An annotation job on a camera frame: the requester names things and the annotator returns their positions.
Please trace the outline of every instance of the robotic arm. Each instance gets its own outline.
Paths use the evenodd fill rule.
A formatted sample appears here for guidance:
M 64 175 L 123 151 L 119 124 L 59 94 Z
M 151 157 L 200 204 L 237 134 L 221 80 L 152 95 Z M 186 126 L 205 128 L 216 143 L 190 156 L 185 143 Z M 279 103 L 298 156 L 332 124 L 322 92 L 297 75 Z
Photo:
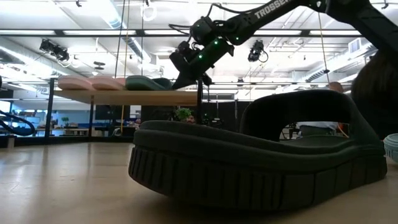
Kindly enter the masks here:
M 173 88 L 192 85 L 200 78 L 209 85 L 211 79 L 205 72 L 213 68 L 214 63 L 224 54 L 233 56 L 234 45 L 243 44 L 255 31 L 298 6 L 307 6 L 314 11 L 326 13 L 337 21 L 352 25 L 375 47 L 394 60 L 398 69 L 398 27 L 373 8 L 369 0 L 271 0 L 261 7 L 239 12 L 227 21 L 212 21 L 209 18 L 210 8 L 207 16 L 190 27 L 190 38 L 204 48 L 190 48 L 189 40 L 183 41 L 170 55 L 171 61 L 180 72 Z

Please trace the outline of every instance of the ceiling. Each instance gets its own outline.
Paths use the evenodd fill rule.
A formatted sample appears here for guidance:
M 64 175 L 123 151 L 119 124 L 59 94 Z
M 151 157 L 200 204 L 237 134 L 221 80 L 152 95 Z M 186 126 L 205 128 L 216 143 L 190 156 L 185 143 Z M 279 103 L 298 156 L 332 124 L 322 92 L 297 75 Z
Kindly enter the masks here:
M 223 6 L 237 11 L 244 11 L 261 6 L 268 0 L 223 0 Z M 26 30 L 26 35 L 5 35 L 1 37 L 0 47 L 7 48 L 4 41 L 11 41 L 16 44 L 14 47 L 19 54 L 26 55 L 36 59 L 34 63 L 44 63 L 54 69 L 59 68 L 63 75 L 82 75 L 85 77 L 93 76 L 95 71 L 94 61 L 103 62 L 106 65 L 104 70 L 98 70 L 100 75 L 107 76 L 129 76 L 129 75 L 147 75 L 150 77 L 165 77 L 169 79 L 177 78 L 178 71 L 174 68 L 168 59 L 168 54 L 186 37 L 180 35 L 168 37 L 134 37 L 139 46 L 142 46 L 144 52 L 151 57 L 150 62 L 142 64 L 139 57 L 126 47 L 125 41 L 118 37 L 41 37 L 34 34 L 34 29 L 73 29 L 73 30 L 92 30 L 92 29 L 110 29 L 106 22 L 111 17 L 111 12 L 115 11 L 120 16 L 123 14 L 123 23 L 129 30 L 143 29 L 169 29 L 168 24 L 190 25 L 200 16 L 205 16 L 210 8 L 211 0 L 152 0 L 150 8 L 145 9 L 143 14 L 147 18 L 142 18 L 142 1 L 122 0 L 87 0 L 80 1 L 81 7 L 78 7 L 73 0 L 0 0 L 0 30 L 20 29 Z M 398 23 L 398 0 L 387 0 L 390 6 L 382 9 L 383 0 L 371 1 L 374 7 L 385 14 L 392 22 Z M 220 9 L 213 9 L 211 18 L 213 20 L 226 20 L 235 16 L 230 12 Z M 298 30 L 310 29 L 314 31 L 322 29 L 326 34 L 328 29 L 352 30 L 348 24 L 335 21 L 326 14 L 320 14 L 307 8 L 298 7 L 286 15 L 267 24 L 262 29 L 285 29 Z M 66 63 L 57 63 L 57 61 L 48 54 L 43 54 L 39 50 L 43 39 L 50 39 L 53 43 L 61 45 L 68 49 L 70 61 Z M 246 86 L 240 88 L 237 97 L 250 99 L 291 91 L 292 88 L 286 88 L 291 82 L 304 82 L 317 71 L 325 69 L 326 65 L 331 73 L 330 81 L 344 79 L 345 82 L 352 81 L 347 78 L 357 73 L 364 65 L 365 59 L 345 57 L 343 62 L 341 58 L 348 51 L 348 44 L 357 37 L 346 37 L 344 32 L 335 37 L 253 37 L 243 45 L 237 46 L 234 57 L 225 55 L 216 64 L 215 68 L 208 71 L 214 82 L 236 82 L 238 78 L 243 78 L 245 82 L 287 82 L 286 85 L 272 85 L 269 88 L 257 88 Z M 262 40 L 266 46 L 266 52 L 269 59 L 266 63 L 248 62 L 249 49 L 256 40 Z M 4 76 L 6 81 L 38 81 L 47 80 L 47 77 L 41 77 L 40 74 L 28 71 L 27 74 L 20 74 L 16 71 L 10 71 L 10 68 L 2 65 L 0 75 Z M 312 82 L 327 82 L 324 76 L 314 79 Z M 19 89 L 18 87 L 6 86 L 10 89 Z M 236 86 L 215 86 L 213 93 L 236 93 Z

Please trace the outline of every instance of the metal stand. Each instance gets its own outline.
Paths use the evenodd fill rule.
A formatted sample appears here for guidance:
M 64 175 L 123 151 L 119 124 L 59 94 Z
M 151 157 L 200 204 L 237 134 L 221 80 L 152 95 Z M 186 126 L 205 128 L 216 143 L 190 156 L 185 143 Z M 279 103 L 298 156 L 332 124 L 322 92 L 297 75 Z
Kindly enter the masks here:
M 94 116 L 94 96 L 91 96 L 90 104 L 90 120 L 88 123 L 88 137 L 91 138 L 93 135 L 93 116 Z
M 50 78 L 50 94 L 49 104 L 47 106 L 47 117 L 45 120 L 44 141 L 48 142 L 50 137 L 51 117 L 52 117 L 52 103 L 54 100 L 55 78 Z
M 201 124 L 201 101 L 203 99 L 203 80 L 198 80 L 198 100 L 197 100 L 197 124 Z

